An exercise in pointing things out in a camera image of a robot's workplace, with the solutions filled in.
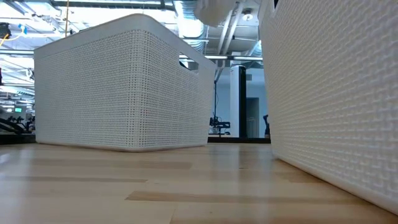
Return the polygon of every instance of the ceiling beam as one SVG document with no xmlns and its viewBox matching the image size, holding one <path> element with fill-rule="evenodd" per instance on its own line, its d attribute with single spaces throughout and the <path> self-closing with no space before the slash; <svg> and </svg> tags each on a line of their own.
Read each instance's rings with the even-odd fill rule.
<svg viewBox="0 0 398 224">
<path fill-rule="evenodd" d="M 236 10 L 234 22 L 232 23 L 232 26 L 229 30 L 228 38 L 226 40 L 225 47 L 222 53 L 223 55 L 226 54 L 229 49 L 229 45 L 231 44 L 232 37 L 235 33 L 236 25 L 238 24 L 241 18 L 242 11 L 243 11 L 243 3 L 238 3 L 238 9 Z"/>
<path fill-rule="evenodd" d="M 221 48 L 223 47 L 225 35 L 226 35 L 227 31 L 228 31 L 229 22 L 231 21 L 232 11 L 233 10 L 230 10 L 230 12 L 228 13 L 228 16 L 225 19 L 224 28 L 223 28 L 223 31 L 221 33 L 220 41 L 218 42 L 218 47 L 217 47 L 217 53 L 218 54 L 221 53 Z"/>
</svg>

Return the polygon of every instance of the fluorescent light fixture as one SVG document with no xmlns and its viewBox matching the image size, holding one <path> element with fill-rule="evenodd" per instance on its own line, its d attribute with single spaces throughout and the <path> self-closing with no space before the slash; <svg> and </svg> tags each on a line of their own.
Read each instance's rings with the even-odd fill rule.
<svg viewBox="0 0 398 224">
<path fill-rule="evenodd" d="M 0 50 L 0 54 L 33 55 L 33 50 Z"/>
<path fill-rule="evenodd" d="M 18 100 L 20 103 L 33 103 L 32 100 Z"/>
<path fill-rule="evenodd" d="M 219 55 L 205 55 L 207 59 L 220 59 L 220 60 L 225 60 L 228 58 L 228 56 L 219 56 Z"/>
<path fill-rule="evenodd" d="M 197 39 L 197 38 L 192 38 L 191 37 L 186 37 L 186 38 L 182 38 L 185 42 L 209 42 L 208 39 Z"/>
<path fill-rule="evenodd" d="M 220 60 L 226 60 L 228 56 L 220 56 L 220 55 L 204 55 L 208 59 L 220 59 Z M 189 58 L 186 55 L 180 55 L 180 58 Z"/>
<path fill-rule="evenodd" d="M 22 83 L 3 83 L 3 85 L 4 86 L 31 86 L 31 87 L 34 87 L 35 86 L 35 84 L 34 83 L 32 83 L 32 84 L 22 84 Z"/>
<path fill-rule="evenodd" d="M 5 93 L 17 93 L 18 91 L 11 86 L 0 86 L 0 91 Z"/>
<path fill-rule="evenodd" d="M 192 60 L 192 59 L 180 59 L 180 62 L 195 62 L 194 60 Z"/>
<path fill-rule="evenodd" d="M 234 60 L 249 60 L 249 61 L 262 61 L 262 57 L 243 57 L 243 56 L 234 56 Z"/>
</svg>

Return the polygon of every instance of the wooden floor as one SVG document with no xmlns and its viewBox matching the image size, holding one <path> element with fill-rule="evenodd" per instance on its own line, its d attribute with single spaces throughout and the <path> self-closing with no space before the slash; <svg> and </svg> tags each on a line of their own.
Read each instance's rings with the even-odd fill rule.
<svg viewBox="0 0 398 224">
<path fill-rule="evenodd" d="M 0 146 L 0 223 L 398 223 L 270 145 L 127 153 Z"/>
</svg>

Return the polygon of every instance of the white storage basket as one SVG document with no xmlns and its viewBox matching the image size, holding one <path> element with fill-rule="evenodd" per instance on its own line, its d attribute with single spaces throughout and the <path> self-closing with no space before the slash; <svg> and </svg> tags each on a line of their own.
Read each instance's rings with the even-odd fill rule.
<svg viewBox="0 0 398 224">
<path fill-rule="evenodd" d="M 198 63 L 182 67 L 180 53 Z M 207 143 L 216 65 L 133 14 L 34 51 L 37 142 L 122 151 Z"/>
<path fill-rule="evenodd" d="M 259 11 L 274 154 L 396 214 L 397 12 L 395 0 Z"/>
</svg>

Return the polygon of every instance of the white pillar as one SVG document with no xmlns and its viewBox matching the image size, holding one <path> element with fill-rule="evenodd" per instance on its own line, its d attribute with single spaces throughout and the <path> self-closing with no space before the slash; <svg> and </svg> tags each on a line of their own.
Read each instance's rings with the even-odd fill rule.
<svg viewBox="0 0 398 224">
<path fill-rule="evenodd" d="M 229 121 L 231 137 L 239 137 L 239 65 L 231 67 L 229 94 Z"/>
</svg>

